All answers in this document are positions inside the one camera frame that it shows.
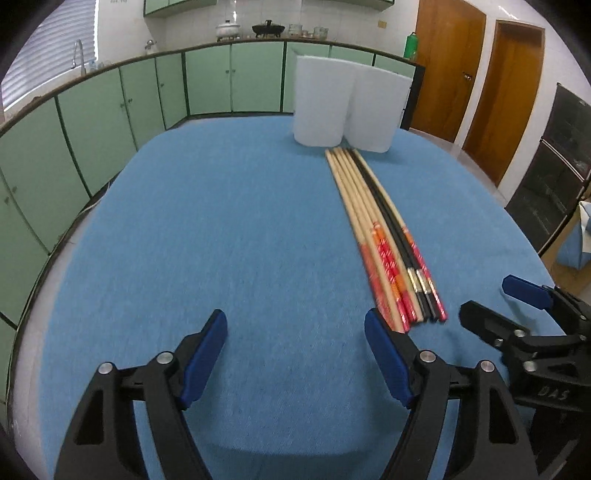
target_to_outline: paper towel roll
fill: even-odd
[[[390,148],[411,82],[398,73],[359,65],[344,131],[351,146],[379,153]]]
[[[308,147],[335,147],[343,138],[359,64],[298,56],[294,85],[294,137]]]

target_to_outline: window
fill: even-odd
[[[96,59],[97,0],[64,0],[27,40],[2,81],[2,103],[11,103],[72,68],[74,43],[84,46],[84,61]],[[80,64],[80,53],[76,63]]]

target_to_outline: green cabinet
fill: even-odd
[[[12,355],[12,346],[17,333],[6,322],[0,320],[0,408],[2,413],[0,419],[2,425],[6,422],[6,390],[8,386],[8,368],[10,366],[10,357]]]
[[[285,56],[285,81],[283,86],[283,111],[294,111],[294,81],[296,79],[296,63],[298,55],[310,55],[314,57],[328,57],[330,46],[288,42]]]
[[[284,42],[232,45],[232,111],[279,112]]]
[[[182,55],[156,57],[156,72],[164,126],[168,129],[187,116]]]
[[[0,312],[18,324],[47,251],[29,230],[2,180],[0,225]]]
[[[136,146],[141,148],[156,135],[164,132],[155,59],[122,66],[121,80],[131,131]]]
[[[51,251],[89,200],[64,139],[54,99],[0,138],[0,171],[23,215]]]
[[[374,66],[382,70],[388,70],[389,72],[399,73],[400,75],[404,75],[408,78],[414,77],[414,65],[409,65],[408,63],[404,63],[403,61],[389,59],[388,57],[376,55]]]
[[[145,0],[145,11],[144,14],[148,15],[156,10],[165,8],[168,6],[168,0]]]
[[[230,45],[185,54],[191,115],[230,112]]]
[[[119,70],[85,80],[59,94],[58,100],[74,156],[95,194],[136,152]]]
[[[371,65],[374,62],[374,54],[368,51],[355,50],[354,48],[336,47],[330,49],[331,59],[341,59]]]

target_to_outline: white pot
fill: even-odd
[[[240,25],[237,23],[230,23],[226,20],[225,23],[219,24],[216,27],[216,37],[236,37],[240,33]]]

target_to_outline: blue tablecloth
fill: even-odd
[[[96,367],[140,365],[200,330],[215,308],[229,337],[203,398],[186,412],[214,479],[377,479],[405,425],[363,334],[373,306],[323,150],[298,145],[289,117],[217,119],[149,142],[108,191],[57,298],[41,367],[43,448],[53,471]],[[389,191],[450,314],[410,335],[447,362],[498,353],[461,328],[476,300],[538,334],[560,329],[501,281],[551,279],[492,196],[456,160],[398,131],[365,154]],[[162,478],[143,404],[150,478]],[[450,403],[432,478],[441,478]]]

